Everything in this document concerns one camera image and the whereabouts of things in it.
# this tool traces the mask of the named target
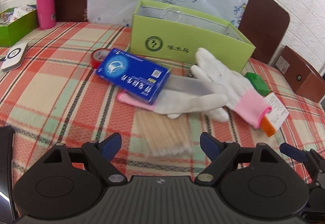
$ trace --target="pink thermos bottle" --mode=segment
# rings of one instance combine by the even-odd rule
[[[54,0],[36,0],[36,6],[40,29],[54,27],[56,24]]]

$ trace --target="blue medicine box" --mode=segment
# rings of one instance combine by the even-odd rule
[[[113,48],[96,70],[103,79],[153,104],[169,77],[169,69]]]

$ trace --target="white remote control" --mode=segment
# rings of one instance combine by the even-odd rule
[[[12,46],[1,65],[3,72],[20,67],[27,51],[27,42],[20,42]]]

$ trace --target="white label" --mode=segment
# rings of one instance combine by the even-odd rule
[[[264,99],[272,107],[272,111],[266,114],[265,117],[269,120],[275,130],[278,130],[288,117],[289,111],[274,93],[270,93]]]
[[[277,62],[275,63],[277,69],[284,75],[287,72],[288,68],[290,67],[289,63],[280,56]]]
[[[161,71],[159,70],[154,70],[151,74],[151,76],[153,76],[154,78],[159,78],[160,77],[160,74],[161,74]]]

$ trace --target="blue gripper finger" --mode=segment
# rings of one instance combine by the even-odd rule
[[[98,144],[98,151],[108,160],[112,160],[117,152],[121,149],[122,137],[115,132],[110,137]]]
[[[224,145],[222,142],[215,139],[209,133],[204,132],[200,136],[200,146],[202,151],[206,156],[213,161],[216,159],[221,152],[224,150]]]
[[[307,162],[307,157],[304,151],[297,149],[296,147],[291,146],[290,144],[284,142],[280,145],[280,152],[289,156],[297,162],[304,163]]]

